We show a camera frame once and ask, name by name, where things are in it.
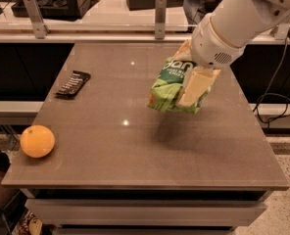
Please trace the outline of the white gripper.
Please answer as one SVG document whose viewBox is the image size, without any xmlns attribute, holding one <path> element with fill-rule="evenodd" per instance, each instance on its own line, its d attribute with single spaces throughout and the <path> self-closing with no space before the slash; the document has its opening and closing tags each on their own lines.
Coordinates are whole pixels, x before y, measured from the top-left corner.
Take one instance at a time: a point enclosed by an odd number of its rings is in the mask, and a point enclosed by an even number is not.
<svg viewBox="0 0 290 235">
<path fill-rule="evenodd" d="M 179 61 L 193 60 L 204 68 L 223 70 L 237 60 L 244 50 L 244 47 L 232 47 L 222 40 L 212 26 L 211 14 L 207 14 L 194 29 L 191 41 L 186 39 L 180 46 L 175 58 Z M 191 107 L 215 80 L 216 76 L 212 70 L 192 71 L 177 98 L 177 106 Z"/>
</svg>

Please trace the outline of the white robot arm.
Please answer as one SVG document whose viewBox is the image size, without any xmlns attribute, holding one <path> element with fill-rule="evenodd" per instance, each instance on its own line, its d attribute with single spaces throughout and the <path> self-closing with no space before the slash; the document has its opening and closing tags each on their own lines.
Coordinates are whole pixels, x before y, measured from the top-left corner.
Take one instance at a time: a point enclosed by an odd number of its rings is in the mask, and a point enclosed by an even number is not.
<svg viewBox="0 0 290 235">
<path fill-rule="evenodd" d="M 225 69 L 256 36 L 289 18 L 290 0 L 222 0 L 194 29 L 191 58 L 203 69 Z"/>
</svg>

